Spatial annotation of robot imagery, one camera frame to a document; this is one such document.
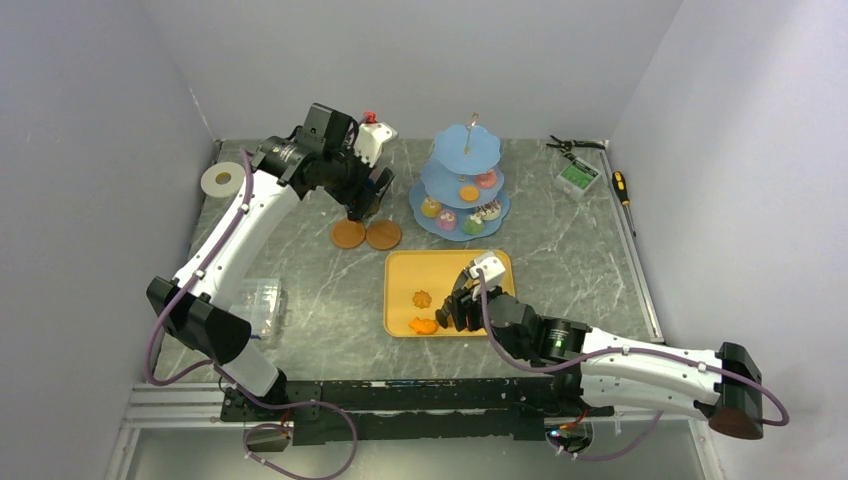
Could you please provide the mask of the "yellow cupcake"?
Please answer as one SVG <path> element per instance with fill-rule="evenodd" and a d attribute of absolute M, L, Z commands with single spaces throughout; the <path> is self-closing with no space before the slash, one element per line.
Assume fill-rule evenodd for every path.
<path fill-rule="evenodd" d="M 431 197 L 425 197 L 420 205 L 420 212 L 426 218 L 436 218 L 442 211 L 442 204 Z"/>

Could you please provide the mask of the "green cupcake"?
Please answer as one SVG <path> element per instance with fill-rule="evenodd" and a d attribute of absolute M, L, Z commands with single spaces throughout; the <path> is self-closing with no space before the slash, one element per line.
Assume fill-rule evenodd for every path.
<path fill-rule="evenodd" d="M 486 222 L 480 215 L 468 215 L 463 222 L 463 232 L 466 235 L 477 236 L 483 233 L 486 228 Z"/>

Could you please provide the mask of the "purple cupcake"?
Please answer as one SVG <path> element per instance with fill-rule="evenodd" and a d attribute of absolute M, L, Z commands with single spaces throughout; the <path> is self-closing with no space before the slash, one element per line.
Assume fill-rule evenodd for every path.
<path fill-rule="evenodd" d="M 443 232 L 454 231 L 458 224 L 457 214 L 453 210 L 443 209 L 436 215 L 435 224 Z"/>

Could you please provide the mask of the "chocolate white sprinkled donut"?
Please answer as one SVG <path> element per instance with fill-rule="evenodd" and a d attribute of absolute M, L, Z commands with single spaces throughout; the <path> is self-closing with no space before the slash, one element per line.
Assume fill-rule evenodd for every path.
<path fill-rule="evenodd" d="M 475 209 L 475 215 L 484 222 L 497 220 L 502 214 L 502 204 L 499 200 L 494 199 L 484 205 L 478 206 Z"/>

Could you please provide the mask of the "blue three-tier cake stand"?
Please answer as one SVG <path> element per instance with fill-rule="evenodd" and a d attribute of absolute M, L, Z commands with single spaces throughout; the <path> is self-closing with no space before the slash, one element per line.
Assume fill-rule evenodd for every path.
<path fill-rule="evenodd" d="M 429 159 L 419 172 L 419 180 L 411 187 L 409 203 L 417 224 L 425 231 L 453 242 L 468 242 L 493 235 L 502 226 L 510 210 L 510 199 L 505 190 L 505 176 L 499 164 L 502 159 L 501 142 L 479 123 L 479 114 L 473 113 L 464 124 L 455 124 L 435 136 Z M 498 183 L 491 189 L 480 189 L 474 177 L 491 168 L 498 174 Z M 463 202 L 459 189 L 473 185 L 480 197 L 473 203 Z M 435 224 L 435 218 L 426 218 L 420 212 L 425 197 L 442 204 L 443 209 L 453 210 L 458 217 L 454 231 L 443 232 Z M 502 204 L 502 214 L 494 221 L 486 222 L 486 228 L 477 236 L 463 232 L 463 222 L 468 215 L 475 214 L 478 206 L 497 199 Z"/>

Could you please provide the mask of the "round orange cookie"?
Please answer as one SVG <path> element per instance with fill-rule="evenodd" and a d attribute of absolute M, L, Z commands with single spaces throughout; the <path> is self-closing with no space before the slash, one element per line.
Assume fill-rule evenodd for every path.
<path fill-rule="evenodd" d="M 465 185 L 459 189 L 459 198 L 466 203 L 473 203 L 480 197 L 480 191 L 473 185 Z"/>

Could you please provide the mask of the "pink cupcake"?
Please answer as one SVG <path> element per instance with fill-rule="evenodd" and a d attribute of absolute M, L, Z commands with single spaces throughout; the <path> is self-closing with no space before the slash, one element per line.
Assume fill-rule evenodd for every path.
<path fill-rule="evenodd" d="M 494 168 L 491 168 L 474 177 L 474 184 L 480 189 L 491 189 L 498 183 L 498 174 Z"/>

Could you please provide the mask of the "black food tongs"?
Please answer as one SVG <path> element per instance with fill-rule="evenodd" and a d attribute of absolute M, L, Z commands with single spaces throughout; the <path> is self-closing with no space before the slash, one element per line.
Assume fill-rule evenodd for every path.
<path fill-rule="evenodd" d="M 450 306 L 443 305 L 435 313 L 436 321 L 442 329 L 455 330 L 454 309 Z"/>

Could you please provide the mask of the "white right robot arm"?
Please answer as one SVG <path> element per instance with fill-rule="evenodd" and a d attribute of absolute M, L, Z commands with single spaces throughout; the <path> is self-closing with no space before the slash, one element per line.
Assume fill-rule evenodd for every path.
<path fill-rule="evenodd" d="M 481 330 L 513 368 L 553 376 L 551 401 L 564 415 L 629 406 L 686 415 L 737 439 L 764 435 L 762 374 L 740 344 L 677 349 L 541 315 L 472 268 L 460 273 L 436 320 Z"/>

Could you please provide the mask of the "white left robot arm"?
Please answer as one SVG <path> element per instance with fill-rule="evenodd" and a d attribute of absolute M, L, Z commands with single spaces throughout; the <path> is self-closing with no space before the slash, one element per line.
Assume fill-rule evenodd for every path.
<path fill-rule="evenodd" d="M 148 285 L 157 315 L 152 334 L 203 354 L 196 365 L 218 368 L 261 419 L 279 417 L 287 378 L 253 343 L 249 322 L 232 313 L 234 295 L 270 234 L 310 192 L 324 190 L 351 221 L 375 215 L 394 178 L 378 160 L 397 136 L 385 122 L 359 122 L 314 103 L 288 136 L 243 153 L 242 185 L 206 242 L 172 277 Z"/>

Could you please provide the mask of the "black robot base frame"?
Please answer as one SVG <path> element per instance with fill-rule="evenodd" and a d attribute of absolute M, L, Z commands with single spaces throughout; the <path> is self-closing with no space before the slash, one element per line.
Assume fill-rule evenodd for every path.
<path fill-rule="evenodd" d="M 509 437 L 540 441 L 559 420 L 610 417 L 555 389 L 548 377 L 290 381 L 285 410 L 260 407 L 233 387 L 220 418 L 254 424 L 287 420 L 296 446 L 328 442 Z"/>

